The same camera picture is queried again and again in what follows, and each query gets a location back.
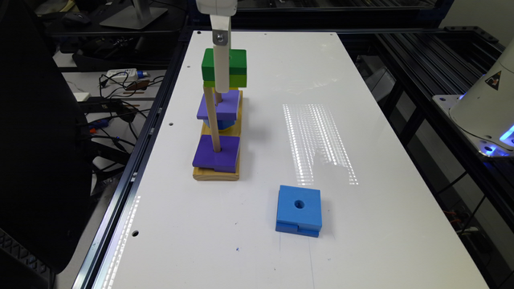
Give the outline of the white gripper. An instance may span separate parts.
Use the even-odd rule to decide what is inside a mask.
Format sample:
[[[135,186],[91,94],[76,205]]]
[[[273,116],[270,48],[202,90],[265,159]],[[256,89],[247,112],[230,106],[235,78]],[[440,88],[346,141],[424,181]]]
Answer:
[[[230,86],[230,16],[235,15],[237,0],[196,0],[200,13],[210,15],[214,51],[216,92],[228,92]]]

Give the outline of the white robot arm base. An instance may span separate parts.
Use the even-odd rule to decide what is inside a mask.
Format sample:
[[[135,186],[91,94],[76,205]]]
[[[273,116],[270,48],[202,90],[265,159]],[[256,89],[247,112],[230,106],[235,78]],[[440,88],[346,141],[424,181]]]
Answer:
[[[513,156],[513,44],[462,95],[432,100],[485,157]]]

